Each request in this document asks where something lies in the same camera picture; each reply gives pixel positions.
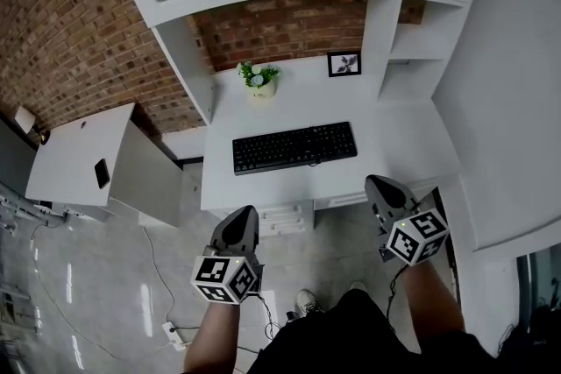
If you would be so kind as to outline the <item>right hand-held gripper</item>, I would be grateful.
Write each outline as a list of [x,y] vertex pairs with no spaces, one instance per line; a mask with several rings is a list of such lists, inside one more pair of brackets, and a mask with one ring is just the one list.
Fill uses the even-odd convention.
[[[386,217],[403,217],[420,207],[408,186],[385,176],[368,175],[365,192],[381,227]],[[385,261],[399,258],[406,265],[419,265],[439,252],[448,235],[447,222],[436,208],[430,208],[395,221],[381,255]]]

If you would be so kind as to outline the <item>black keyboard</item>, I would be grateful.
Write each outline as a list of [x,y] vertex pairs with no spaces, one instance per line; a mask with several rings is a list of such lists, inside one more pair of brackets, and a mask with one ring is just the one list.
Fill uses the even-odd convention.
[[358,155],[348,122],[268,133],[232,141],[235,175],[317,166]]

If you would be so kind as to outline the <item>person's right forearm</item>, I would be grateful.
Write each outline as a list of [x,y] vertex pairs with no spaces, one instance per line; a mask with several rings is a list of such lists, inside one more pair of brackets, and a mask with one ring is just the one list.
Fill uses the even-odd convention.
[[406,268],[401,276],[422,351],[441,337],[465,332],[460,306],[430,261]]

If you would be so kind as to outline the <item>white table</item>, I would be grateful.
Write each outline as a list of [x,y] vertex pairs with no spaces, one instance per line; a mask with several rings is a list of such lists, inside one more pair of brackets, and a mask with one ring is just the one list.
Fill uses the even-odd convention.
[[[215,107],[203,157],[201,207],[224,218],[245,205],[259,211],[269,235],[308,228],[317,208],[366,198],[366,176],[387,176],[417,198],[458,172],[458,156],[431,101],[383,102],[371,74],[329,77],[322,57],[279,65],[275,95],[253,100],[236,70],[217,75]],[[232,142],[328,123],[350,124],[352,159],[236,175]]]

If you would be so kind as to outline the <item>person's left white shoe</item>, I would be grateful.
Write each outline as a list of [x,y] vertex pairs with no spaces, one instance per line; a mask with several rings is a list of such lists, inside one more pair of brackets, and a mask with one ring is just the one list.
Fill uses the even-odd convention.
[[296,305],[301,316],[307,316],[313,313],[322,313],[318,298],[309,289],[302,289],[296,296]]

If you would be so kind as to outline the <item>white power strip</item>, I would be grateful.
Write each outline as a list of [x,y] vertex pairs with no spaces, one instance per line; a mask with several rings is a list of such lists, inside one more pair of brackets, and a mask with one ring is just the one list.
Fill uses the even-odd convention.
[[171,321],[167,321],[162,325],[165,335],[170,345],[176,351],[183,351],[187,348],[188,344],[181,338],[178,331],[180,330]]

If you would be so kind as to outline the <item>potted plant in white pot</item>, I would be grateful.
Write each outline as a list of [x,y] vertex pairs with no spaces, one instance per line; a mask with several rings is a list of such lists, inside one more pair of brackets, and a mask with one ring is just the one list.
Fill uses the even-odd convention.
[[281,70],[273,65],[238,63],[238,76],[245,84],[245,91],[252,101],[268,100],[275,96],[277,78]]

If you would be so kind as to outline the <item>person's black trousers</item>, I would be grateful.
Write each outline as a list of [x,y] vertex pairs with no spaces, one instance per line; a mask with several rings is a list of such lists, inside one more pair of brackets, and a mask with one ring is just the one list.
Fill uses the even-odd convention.
[[284,326],[247,374],[486,374],[497,360],[464,332],[429,338],[412,352],[362,291],[345,293],[327,312]]

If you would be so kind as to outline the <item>black phone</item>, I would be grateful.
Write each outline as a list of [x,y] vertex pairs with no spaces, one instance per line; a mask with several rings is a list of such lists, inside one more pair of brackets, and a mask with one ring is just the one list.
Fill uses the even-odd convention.
[[96,182],[99,189],[103,189],[110,182],[110,174],[105,159],[100,159],[95,164]]

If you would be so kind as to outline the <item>dark framed glass door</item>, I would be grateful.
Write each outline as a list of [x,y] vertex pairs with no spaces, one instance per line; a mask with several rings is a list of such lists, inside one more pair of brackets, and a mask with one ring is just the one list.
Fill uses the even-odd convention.
[[519,323],[535,347],[561,357],[561,243],[516,259]]

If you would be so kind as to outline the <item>white side cabinet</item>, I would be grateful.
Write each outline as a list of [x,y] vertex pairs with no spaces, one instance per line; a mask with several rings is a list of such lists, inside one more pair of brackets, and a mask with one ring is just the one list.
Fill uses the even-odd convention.
[[[182,170],[133,123],[133,110],[129,103],[53,129],[36,154],[26,198],[98,222],[177,227]],[[110,174],[103,189],[100,159]]]

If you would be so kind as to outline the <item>white metal rack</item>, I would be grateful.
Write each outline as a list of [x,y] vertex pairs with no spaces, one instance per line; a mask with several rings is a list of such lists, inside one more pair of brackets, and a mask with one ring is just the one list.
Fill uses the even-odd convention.
[[0,229],[14,235],[18,229],[18,219],[26,219],[39,226],[55,228],[67,221],[67,214],[54,215],[46,212],[0,182]]

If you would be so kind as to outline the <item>grey cabinet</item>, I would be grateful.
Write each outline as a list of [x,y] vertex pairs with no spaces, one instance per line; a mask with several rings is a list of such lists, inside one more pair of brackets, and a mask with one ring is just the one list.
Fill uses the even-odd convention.
[[0,115],[0,182],[25,195],[36,150]]

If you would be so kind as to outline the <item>small lamp with white shade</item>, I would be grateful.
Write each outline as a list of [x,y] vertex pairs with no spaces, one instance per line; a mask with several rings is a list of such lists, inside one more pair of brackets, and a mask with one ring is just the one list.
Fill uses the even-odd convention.
[[16,124],[25,133],[29,134],[33,131],[38,137],[41,145],[45,145],[50,138],[50,130],[42,130],[37,124],[36,116],[24,106],[19,106],[15,116]]

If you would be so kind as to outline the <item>black picture frame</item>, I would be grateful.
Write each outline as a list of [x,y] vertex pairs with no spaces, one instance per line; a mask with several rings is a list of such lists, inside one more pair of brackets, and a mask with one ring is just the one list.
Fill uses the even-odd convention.
[[362,73],[360,51],[342,51],[327,54],[329,77],[359,75]]

